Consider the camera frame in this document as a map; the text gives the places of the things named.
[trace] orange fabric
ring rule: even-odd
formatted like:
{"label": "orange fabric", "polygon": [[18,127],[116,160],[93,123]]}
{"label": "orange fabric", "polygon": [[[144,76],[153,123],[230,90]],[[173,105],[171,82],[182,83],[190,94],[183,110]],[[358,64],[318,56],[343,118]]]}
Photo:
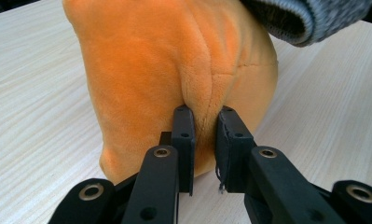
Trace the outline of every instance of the orange fabric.
{"label": "orange fabric", "polygon": [[252,132],[277,81],[266,30],[236,0],[63,0],[103,132],[101,167],[114,183],[137,173],[145,152],[172,128],[172,112],[194,113],[195,174],[215,167],[223,105]]}

